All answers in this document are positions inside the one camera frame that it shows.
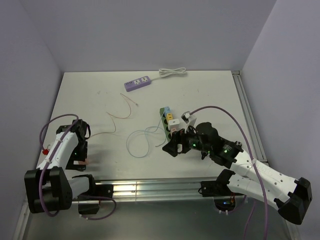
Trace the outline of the purple power strip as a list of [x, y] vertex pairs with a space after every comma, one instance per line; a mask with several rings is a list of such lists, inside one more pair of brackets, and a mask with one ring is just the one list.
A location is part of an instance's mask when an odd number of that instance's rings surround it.
[[131, 92], [134, 90], [137, 90], [139, 88], [148, 86], [151, 84], [151, 79], [148, 76], [143, 76], [140, 78], [137, 78], [135, 80], [131, 80], [124, 83], [124, 88], [127, 92]]

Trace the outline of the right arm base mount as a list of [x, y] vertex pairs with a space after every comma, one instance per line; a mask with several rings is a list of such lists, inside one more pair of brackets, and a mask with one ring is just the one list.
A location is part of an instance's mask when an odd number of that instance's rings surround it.
[[237, 204], [244, 203], [243, 199], [239, 202], [236, 200], [236, 196], [243, 196], [241, 193], [232, 192], [216, 180], [201, 181], [198, 193], [203, 198], [213, 198], [214, 206], [220, 214], [228, 214], [236, 209]]

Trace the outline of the white plug adapter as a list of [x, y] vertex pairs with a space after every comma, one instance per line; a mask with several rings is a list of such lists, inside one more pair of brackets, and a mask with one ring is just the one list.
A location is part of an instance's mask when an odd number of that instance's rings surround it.
[[168, 128], [177, 128], [180, 125], [180, 120], [179, 119], [171, 119], [168, 121]]

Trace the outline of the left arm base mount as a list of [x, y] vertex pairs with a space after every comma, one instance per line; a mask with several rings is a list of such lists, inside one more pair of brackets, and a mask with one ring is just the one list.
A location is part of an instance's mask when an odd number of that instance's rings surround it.
[[[93, 191], [89, 190], [87, 192], [81, 193], [80, 195], [76, 196], [73, 200], [78, 202], [77, 210], [80, 217], [91, 221], [97, 221], [105, 219], [115, 212], [117, 208], [117, 203], [113, 199], [113, 194], [113, 184], [98, 184], [95, 185]], [[104, 216], [97, 216], [97, 213], [101, 209], [103, 201], [113, 203], [113, 207], [110, 213]]]

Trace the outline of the yellow plug adapter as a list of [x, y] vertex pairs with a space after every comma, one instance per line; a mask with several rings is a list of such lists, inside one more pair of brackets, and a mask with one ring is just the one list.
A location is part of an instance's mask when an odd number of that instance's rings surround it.
[[170, 120], [173, 120], [174, 118], [173, 118], [173, 115], [171, 114], [171, 113], [167, 113], [166, 114], [166, 120], [167, 121], [170, 121]]

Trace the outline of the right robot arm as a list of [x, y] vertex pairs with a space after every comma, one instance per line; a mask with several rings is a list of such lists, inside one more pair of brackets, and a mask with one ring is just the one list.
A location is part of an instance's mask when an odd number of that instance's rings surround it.
[[162, 150], [172, 157], [197, 150], [203, 159], [209, 157], [224, 168], [216, 180], [201, 182], [203, 197], [235, 193], [266, 201], [281, 217], [295, 225], [302, 224], [312, 201], [311, 183], [307, 179], [286, 176], [251, 159], [240, 142], [220, 137], [209, 122], [173, 132]]

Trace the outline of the blue USB charger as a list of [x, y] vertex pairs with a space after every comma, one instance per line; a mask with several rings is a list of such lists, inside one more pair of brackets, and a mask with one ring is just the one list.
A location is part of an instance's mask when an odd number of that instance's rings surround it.
[[171, 113], [170, 107], [169, 107], [169, 106], [164, 107], [163, 114], [164, 114], [164, 115], [167, 115], [167, 114], [169, 114], [169, 113]]

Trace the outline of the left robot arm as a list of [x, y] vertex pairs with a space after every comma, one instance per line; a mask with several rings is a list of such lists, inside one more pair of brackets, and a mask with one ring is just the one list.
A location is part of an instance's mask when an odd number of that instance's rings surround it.
[[61, 125], [56, 130], [53, 146], [36, 169], [24, 175], [28, 207], [31, 213], [46, 213], [50, 217], [68, 210], [78, 196], [91, 200], [98, 188], [91, 174], [81, 174], [68, 179], [66, 170], [84, 171], [79, 164], [87, 159], [90, 126], [82, 119], [71, 125]]

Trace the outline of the green power strip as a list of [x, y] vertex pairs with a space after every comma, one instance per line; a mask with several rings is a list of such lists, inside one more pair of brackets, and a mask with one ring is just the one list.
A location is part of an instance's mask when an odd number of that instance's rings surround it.
[[159, 114], [160, 114], [160, 117], [161, 117], [161, 122], [162, 122], [162, 125], [163, 125], [163, 129], [164, 129], [164, 132], [165, 132], [166, 139], [169, 142], [170, 139], [171, 139], [172, 134], [170, 133], [171, 129], [168, 128], [168, 121], [166, 120], [166, 115], [164, 115], [164, 107], [160, 108]]

